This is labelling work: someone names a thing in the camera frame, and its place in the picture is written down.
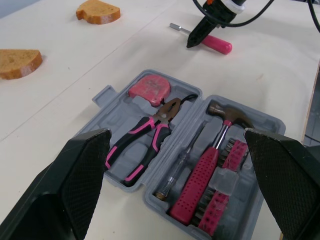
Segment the black cable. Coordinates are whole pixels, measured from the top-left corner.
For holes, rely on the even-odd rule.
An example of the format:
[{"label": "black cable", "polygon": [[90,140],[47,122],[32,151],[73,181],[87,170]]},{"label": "black cable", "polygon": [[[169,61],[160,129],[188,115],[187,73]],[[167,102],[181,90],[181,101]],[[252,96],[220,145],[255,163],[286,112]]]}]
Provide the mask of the black cable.
[{"label": "black cable", "polygon": [[198,97],[197,94],[190,94],[188,96],[186,96],[184,99],[181,100],[180,105],[182,105],[185,101],[189,101],[191,99],[196,99]]},{"label": "black cable", "polygon": [[212,16],[210,13],[208,13],[206,10],[204,10],[204,8],[200,5],[200,3],[198,2],[198,0],[193,0],[194,4],[196,5],[196,7],[212,22],[216,23],[216,24],[220,24],[221,26],[225,26],[225,27],[229,27],[229,28],[238,28],[238,27],[242,27],[245,26],[249,23],[252,23],[254,20],[256,20],[258,17],[260,17],[266,10],[267,8],[274,2],[274,0],[270,0],[265,6],[264,8],[257,14],[255,15],[253,18],[249,19],[248,21],[244,21],[241,23],[228,23],[225,21],[221,21],[218,18],[215,18],[214,16]]},{"label": "black cable", "polygon": [[[189,101],[191,99],[196,99],[198,97],[198,94],[190,94],[188,96],[186,96],[184,99],[181,100],[180,105],[182,105],[185,101]],[[165,105],[165,100],[162,98],[161,100],[161,104]]]},{"label": "black cable", "polygon": [[314,9],[314,6],[312,4],[312,0],[307,0],[307,2],[308,2],[308,6],[309,6],[309,9],[310,9],[310,13],[311,13],[311,17],[312,17],[312,20],[314,22],[314,25],[315,25],[316,29],[318,29],[319,33],[320,33],[320,24],[318,22],[317,15],[315,13],[315,9]]}]

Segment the pliers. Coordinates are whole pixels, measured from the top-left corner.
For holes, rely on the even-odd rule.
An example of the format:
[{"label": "pliers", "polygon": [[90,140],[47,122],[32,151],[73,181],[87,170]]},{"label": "pliers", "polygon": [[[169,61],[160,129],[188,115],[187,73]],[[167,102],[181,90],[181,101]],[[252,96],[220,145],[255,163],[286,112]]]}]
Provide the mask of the pliers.
[{"label": "pliers", "polygon": [[177,115],[181,104],[182,101],[179,98],[174,98],[164,104],[155,115],[141,118],[137,125],[121,137],[111,148],[105,161],[106,170],[111,168],[116,159],[129,144],[155,129],[151,145],[144,158],[122,182],[127,187],[134,185],[145,172],[151,160],[158,154],[161,143],[171,134],[169,122]]}]

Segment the toasted bread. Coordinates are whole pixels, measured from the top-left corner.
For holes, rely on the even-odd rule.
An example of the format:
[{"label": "toasted bread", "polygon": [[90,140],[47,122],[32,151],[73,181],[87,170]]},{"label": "toasted bread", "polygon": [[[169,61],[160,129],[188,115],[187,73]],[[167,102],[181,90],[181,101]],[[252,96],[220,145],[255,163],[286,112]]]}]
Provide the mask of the toasted bread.
[{"label": "toasted bread", "polygon": [[99,0],[88,0],[76,10],[78,20],[90,24],[108,24],[120,18],[120,8]]},{"label": "toasted bread", "polygon": [[0,79],[19,79],[34,72],[42,63],[38,50],[0,49]]}]

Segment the pink screwdriver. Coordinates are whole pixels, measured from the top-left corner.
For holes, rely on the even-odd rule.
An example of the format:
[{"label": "pink screwdriver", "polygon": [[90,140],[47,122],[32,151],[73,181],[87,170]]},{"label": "pink screwdriver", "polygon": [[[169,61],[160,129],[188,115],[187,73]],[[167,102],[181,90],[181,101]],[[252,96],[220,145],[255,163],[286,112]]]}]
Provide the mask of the pink screwdriver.
[{"label": "pink screwdriver", "polygon": [[[187,29],[184,29],[183,27],[170,23],[170,28],[173,28],[177,31],[183,31],[187,34],[190,34],[191,32]],[[208,35],[203,41],[202,44],[206,45],[207,47],[218,51],[219,53],[227,55],[232,51],[232,44],[230,42],[224,41],[220,38]]]}]

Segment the tool compartment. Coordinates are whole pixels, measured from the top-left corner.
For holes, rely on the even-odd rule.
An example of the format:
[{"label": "tool compartment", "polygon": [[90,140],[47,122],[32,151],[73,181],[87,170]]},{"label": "tool compartment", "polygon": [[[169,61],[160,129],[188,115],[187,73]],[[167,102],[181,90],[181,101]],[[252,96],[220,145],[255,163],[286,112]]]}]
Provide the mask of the tool compartment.
[{"label": "tool compartment", "polygon": [[[121,153],[111,169],[104,173],[104,176],[110,183],[126,192],[137,190],[141,184],[146,185],[145,204],[196,239],[251,239],[264,198],[259,190],[250,154],[247,154],[236,171],[222,168],[222,164],[218,162],[218,166],[214,170],[204,194],[197,204],[197,210],[194,212],[190,224],[184,225],[172,218],[170,216],[170,209],[182,193],[184,185],[199,158],[207,146],[212,144],[216,135],[221,130],[223,124],[222,118],[207,113],[207,107],[211,102],[215,101],[221,106],[232,106],[240,109],[251,119],[254,127],[261,130],[284,134],[286,128],[281,120],[221,96],[212,95],[203,100],[200,89],[165,74],[153,70],[145,70],[118,94],[110,86],[102,90],[93,99],[101,107],[100,112],[78,134],[99,128],[109,128],[112,131],[112,138],[110,140],[110,147],[112,147],[142,117],[155,114],[159,109],[158,107],[152,107],[142,97],[135,96],[131,98],[128,96],[130,87],[144,76],[150,74],[160,75],[169,81],[170,94],[164,99],[166,103],[173,98],[182,99],[190,94],[197,94],[198,98],[186,101],[181,106],[180,111],[169,124],[172,130],[171,135],[164,140],[157,156],[151,161],[144,174],[133,186],[126,187],[121,181],[143,158],[152,141],[154,130],[130,144]],[[166,180],[167,174],[178,155],[188,147],[192,138],[203,124],[205,126],[191,149],[190,157],[175,184],[170,189],[166,200],[162,201],[158,199],[155,197],[155,192],[161,183]],[[221,153],[226,149],[230,140],[239,140],[245,143],[244,132],[245,130],[239,125],[232,125],[226,132],[225,138],[219,148]],[[227,195],[228,202],[218,221],[213,237],[211,237],[205,231],[198,228],[196,222],[199,221],[197,220],[199,208],[206,205],[205,199],[209,198],[206,194],[215,191]]]}]

